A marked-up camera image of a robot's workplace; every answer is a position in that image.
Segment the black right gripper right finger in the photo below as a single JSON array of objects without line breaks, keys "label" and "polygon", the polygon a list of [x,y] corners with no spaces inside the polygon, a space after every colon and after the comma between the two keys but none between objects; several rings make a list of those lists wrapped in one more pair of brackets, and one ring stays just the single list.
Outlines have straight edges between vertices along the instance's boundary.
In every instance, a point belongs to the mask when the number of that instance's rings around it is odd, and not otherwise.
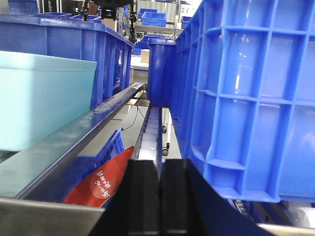
[{"label": "black right gripper right finger", "polygon": [[168,159],[160,176],[161,235],[263,236],[203,179],[191,161]]}]

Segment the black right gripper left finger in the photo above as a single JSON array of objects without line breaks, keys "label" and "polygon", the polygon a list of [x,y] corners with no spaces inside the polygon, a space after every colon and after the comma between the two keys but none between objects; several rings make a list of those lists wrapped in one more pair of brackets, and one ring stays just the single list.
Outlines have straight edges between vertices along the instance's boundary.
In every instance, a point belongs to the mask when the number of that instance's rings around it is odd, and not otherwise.
[{"label": "black right gripper left finger", "polygon": [[159,178],[153,161],[129,160],[123,180],[90,236],[158,236]]}]

